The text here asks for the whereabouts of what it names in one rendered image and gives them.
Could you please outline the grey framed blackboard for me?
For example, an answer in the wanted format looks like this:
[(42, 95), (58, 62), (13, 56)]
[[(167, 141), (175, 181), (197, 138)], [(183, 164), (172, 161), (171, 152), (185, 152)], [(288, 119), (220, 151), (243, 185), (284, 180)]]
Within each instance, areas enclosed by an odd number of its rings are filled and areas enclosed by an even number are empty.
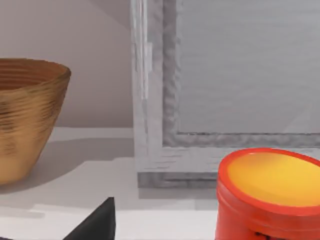
[(140, 188), (213, 188), (222, 158), (320, 159), (320, 0), (130, 0)]

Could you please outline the brown woven basket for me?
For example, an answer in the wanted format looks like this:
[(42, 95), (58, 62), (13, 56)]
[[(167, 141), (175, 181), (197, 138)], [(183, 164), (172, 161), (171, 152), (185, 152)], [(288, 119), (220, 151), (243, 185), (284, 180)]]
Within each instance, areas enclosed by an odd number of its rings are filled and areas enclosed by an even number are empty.
[(52, 61), (0, 58), (0, 186), (22, 180), (38, 161), (71, 74)]

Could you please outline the red can with yellow lid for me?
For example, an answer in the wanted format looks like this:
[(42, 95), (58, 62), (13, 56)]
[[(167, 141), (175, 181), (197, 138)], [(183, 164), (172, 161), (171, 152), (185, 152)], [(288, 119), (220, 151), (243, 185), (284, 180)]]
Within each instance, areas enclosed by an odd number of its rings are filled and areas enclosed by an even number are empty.
[(320, 160), (246, 148), (218, 167), (214, 240), (320, 240)]

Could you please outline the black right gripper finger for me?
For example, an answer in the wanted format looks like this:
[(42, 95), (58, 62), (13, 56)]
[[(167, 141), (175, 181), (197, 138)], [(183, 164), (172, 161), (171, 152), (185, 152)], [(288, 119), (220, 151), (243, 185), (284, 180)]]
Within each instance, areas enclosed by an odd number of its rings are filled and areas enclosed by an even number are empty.
[(108, 197), (62, 240), (115, 240), (116, 206)]

